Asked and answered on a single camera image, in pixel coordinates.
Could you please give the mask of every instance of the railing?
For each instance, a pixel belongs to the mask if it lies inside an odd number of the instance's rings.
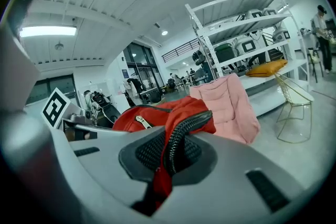
[[[176,49],[173,49],[169,52],[167,52],[166,54],[162,55],[162,58],[164,60],[164,62],[168,62],[184,53],[186,53],[187,51],[196,49],[200,46],[198,39],[195,38],[192,41],[189,41],[179,47],[177,47]]]

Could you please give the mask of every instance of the man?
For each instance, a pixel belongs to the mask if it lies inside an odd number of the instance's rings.
[[[323,65],[325,72],[327,74],[330,73],[332,69],[332,63],[331,63],[331,51],[330,51],[330,45],[329,45],[329,36],[327,32],[327,26],[325,25],[326,22],[324,21],[324,15],[327,13],[326,9],[319,5],[317,7],[317,13],[313,18],[313,22],[315,24],[316,28],[316,36],[320,44],[320,48],[322,51],[323,56]]]

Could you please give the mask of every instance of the zipper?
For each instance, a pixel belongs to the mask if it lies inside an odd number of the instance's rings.
[[[135,116],[135,120],[140,122],[145,127],[145,129],[152,127],[142,116]]]

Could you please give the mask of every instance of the chair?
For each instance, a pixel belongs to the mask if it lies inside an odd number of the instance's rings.
[[[314,50],[313,48],[308,48],[307,57],[308,57],[308,59],[310,59],[310,61],[308,61],[308,63],[313,65],[313,75],[315,75],[316,83],[318,83],[317,82],[316,70],[315,70],[315,64],[316,63],[320,64],[322,77],[324,77],[320,56],[319,56],[317,50]]]
[[[259,133],[260,124],[237,74],[191,87],[190,96],[212,110],[215,135],[250,144]]]
[[[277,82],[279,83],[281,90],[283,92],[283,96],[286,99],[286,103],[282,106],[281,112],[278,116],[277,122],[280,121],[285,121],[284,125],[282,126],[280,133],[277,136],[277,139],[287,142],[287,143],[291,143],[291,144],[298,144],[298,143],[303,143],[305,141],[308,141],[310,139],[311,136],[311,127],[312,127],[312,103],[314,101],[314,97],[311,96],[306,90],[304,90],[301,86],[299,86],[298,84],[296,84],[293,80],[285,77],[284,75],[281,74],[275,74],[275,78],[277,80]],[[290,104],[290,111],[288,113],[287,118],[279,120],[280,116],[283,112],[283,109],[285,108],[285,106],[287,105],[287,103]],[[280,138],[280,135],[282,133],[282,131],[285,128],[285,125],[287,123],[288,120],[303,120],[304,117],[304,106],[305,105],[309,105],[310,106],[310,132],[309,132],[309,136],[306,137],[305,140],[300,141],[300,142],[291,142],[288,140],[284,140]],[[303,117],[302,118],[291,118],[290,117],[290,113],[292,112],[292,109],[294,107],[297,106],[302,106],[303,107]]]

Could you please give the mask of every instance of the pink cushion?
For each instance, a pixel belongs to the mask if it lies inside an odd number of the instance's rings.
[[[257,136],[259,122],[236,74],[191,87],[190,96],[202,99],[213,111],[215,135],[246,144]]]

